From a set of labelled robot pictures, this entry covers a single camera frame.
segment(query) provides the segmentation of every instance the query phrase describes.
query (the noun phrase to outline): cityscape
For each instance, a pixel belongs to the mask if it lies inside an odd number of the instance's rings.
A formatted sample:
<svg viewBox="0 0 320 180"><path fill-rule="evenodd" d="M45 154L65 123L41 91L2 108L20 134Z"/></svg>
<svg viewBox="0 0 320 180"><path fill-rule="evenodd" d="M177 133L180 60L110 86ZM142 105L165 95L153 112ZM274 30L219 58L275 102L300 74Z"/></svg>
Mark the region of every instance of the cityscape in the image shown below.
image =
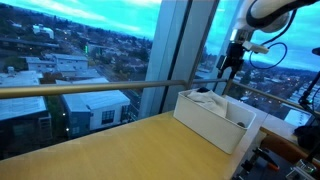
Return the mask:
<svg viewBox="0 0 320 180"><path fill-rule="evenodd" d="M145 80L152 49L147 37L7 4L0 4L0 14L0 87ZM207 48L197 78L216 70L217 55ZM297 103L315 76L314 71L285 67L259 70L245 61L234 80ZM0 160L136 121L142 93L132 89L1 99ZM228 95L281 119L296 112L310 118L240 87ZM315 110L319 104L320 96L315 96Z"/></svg>

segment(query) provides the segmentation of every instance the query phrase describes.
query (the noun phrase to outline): cloudy sky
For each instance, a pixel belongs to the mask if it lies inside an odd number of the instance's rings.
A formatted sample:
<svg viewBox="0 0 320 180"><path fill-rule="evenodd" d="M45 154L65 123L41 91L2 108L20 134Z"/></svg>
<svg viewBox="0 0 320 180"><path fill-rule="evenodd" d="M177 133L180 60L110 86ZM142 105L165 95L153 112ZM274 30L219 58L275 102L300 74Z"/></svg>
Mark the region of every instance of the cloudy sky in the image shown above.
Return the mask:
<svg viewBox="0 0 320 180"><path fill-rule="evenodd" d="M161 0L0 0L0 2L54 14L75 22L153 37ZM236 0L221 0L207 40L207 50L218 54L235 11ZM320 47L320 3L299 9L289 31L277 42L288 46L288 55L280 64L284 67L320 70L320 57L311 53ZM253 42L259 44L275 36L256 31ZM254 61L276 63L283 47L274 47L267 55L254 55Z"/></svg>

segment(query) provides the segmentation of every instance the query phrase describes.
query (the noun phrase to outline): white box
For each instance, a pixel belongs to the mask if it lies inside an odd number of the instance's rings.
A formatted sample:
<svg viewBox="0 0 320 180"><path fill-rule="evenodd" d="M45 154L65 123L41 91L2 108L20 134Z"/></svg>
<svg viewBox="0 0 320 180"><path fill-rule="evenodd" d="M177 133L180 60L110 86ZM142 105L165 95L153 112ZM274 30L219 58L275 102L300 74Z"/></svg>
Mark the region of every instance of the white box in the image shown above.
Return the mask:
<svg viewBox="0 0 320 180"><path fill-rule="evenodd" d="M191 91L194 90L179 92L173 116L224 152L232 154L256 114L228 102L227 116L223 118L189 99L187 95Z"/></svg>

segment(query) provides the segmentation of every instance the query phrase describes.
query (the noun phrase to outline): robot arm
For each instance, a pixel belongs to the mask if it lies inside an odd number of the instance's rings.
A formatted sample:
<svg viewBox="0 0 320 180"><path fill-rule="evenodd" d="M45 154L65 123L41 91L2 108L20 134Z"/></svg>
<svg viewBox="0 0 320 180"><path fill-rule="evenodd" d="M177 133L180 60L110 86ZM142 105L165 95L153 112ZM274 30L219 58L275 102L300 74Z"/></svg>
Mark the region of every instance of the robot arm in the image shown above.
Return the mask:
<svg viewBox="0 0 320 180"><path fill-rule="evenodd" d="M250 43L255 30L276 32L286 26L290 19L290 11L317 1L320 0L245 0L236 18L226 56L221 56L217 63L218 78L222 77L226 68L231 67L229 78L233 79L241 69L246 50L268 52L267 48Z"/></svg>

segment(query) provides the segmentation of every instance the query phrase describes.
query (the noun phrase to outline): cloth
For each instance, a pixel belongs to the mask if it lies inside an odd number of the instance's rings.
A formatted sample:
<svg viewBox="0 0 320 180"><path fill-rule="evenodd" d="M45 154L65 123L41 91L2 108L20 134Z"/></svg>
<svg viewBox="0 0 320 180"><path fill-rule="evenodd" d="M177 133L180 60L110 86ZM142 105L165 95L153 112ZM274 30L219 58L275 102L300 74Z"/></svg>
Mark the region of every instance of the cloth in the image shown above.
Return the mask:
<svg viewBox="0 0 320 180"><path fill-rule="evenodd" d="M200 93L192 91L187 97L213 113L226 118L228 101L213 91Z"/></svg>

